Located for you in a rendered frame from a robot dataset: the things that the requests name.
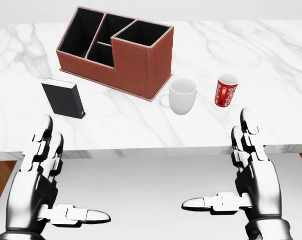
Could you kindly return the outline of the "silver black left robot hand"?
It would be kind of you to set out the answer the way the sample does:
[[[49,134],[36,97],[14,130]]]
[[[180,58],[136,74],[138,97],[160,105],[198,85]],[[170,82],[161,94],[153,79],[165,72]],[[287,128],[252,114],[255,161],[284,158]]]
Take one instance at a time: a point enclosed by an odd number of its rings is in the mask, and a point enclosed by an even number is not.
[[[23,161],[9,192],[6,208],[6,230],[41,234],[47,223],[59,227],[102,224],[111,221],[108,214],[71,204],[55,205],[58,189],[55,177],[63,162],[63,136],[52,135],[53,121],[45,115],[22,152]]]

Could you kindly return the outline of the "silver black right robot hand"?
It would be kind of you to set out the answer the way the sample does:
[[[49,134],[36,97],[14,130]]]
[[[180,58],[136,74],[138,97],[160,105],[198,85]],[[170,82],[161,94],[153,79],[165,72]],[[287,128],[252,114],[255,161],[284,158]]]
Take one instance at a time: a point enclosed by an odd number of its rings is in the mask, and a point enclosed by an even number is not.
[[[240,113],[240,123],[231,131],[231,158],[238,168],[235,179],[238,193],[220,192],[213,197],[192,198],[183,202],[182,209],[213,214],[234,214],[244,210],[249,220],[282,216],[276,169],[265,154],[257,123],[246,107]]]

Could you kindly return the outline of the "red patterned mug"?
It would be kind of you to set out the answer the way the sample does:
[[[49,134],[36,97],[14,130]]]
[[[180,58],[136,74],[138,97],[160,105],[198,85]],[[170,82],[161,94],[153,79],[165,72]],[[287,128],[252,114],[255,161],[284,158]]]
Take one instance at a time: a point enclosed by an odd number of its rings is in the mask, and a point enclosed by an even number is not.
[[[225,73],[220,75],[218,77],[215,93],[215,104],[222,108],[228,107],[231,103],[238,83],[239,79],[232,74]]]

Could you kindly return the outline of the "white mug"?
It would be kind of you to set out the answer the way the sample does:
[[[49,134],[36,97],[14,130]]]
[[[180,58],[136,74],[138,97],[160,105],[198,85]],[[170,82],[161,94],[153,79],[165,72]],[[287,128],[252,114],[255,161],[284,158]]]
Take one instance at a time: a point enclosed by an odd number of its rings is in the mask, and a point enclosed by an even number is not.
[[[162,98],[169,97],[169,104],[164,104]],[[169,84],[169,91],[161,95],[160,106],[171,109],[177,115],[187,114],[193,107],[197,95],[196,83],[188,78],[176,78]]]

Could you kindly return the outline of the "red-brown desk caddy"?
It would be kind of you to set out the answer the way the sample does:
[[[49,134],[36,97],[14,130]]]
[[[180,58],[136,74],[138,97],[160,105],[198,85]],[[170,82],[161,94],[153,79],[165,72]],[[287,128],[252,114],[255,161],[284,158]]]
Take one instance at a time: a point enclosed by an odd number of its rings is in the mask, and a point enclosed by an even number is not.
[[[78,6],[57,48],[63,72],[152,101],[171,77],[174,28]]]

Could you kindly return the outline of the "black box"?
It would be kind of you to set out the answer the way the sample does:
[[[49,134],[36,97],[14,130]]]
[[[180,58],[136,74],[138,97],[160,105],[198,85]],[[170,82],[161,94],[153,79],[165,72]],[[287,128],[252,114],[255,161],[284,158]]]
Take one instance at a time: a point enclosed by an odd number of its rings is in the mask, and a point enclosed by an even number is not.
[[[47,78],[41,85],[55,114],[77,119],[85,116],[76,83]]]

